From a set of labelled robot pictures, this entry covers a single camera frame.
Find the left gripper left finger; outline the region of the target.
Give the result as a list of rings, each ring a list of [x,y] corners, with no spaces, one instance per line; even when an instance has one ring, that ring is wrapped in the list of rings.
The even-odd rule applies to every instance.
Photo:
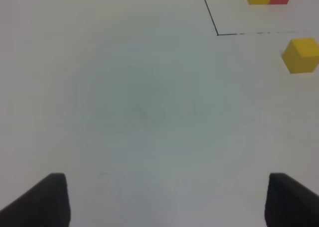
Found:
[[[71,208],[67,179],[51,173],[0,211],[2,227],[68,227]]]

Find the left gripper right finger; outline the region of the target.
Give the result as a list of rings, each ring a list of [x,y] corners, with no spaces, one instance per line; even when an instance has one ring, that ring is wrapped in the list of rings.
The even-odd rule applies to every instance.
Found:
[[[268,227],[317,227],[319,196],[285,173],[271,173],[264,218]]]

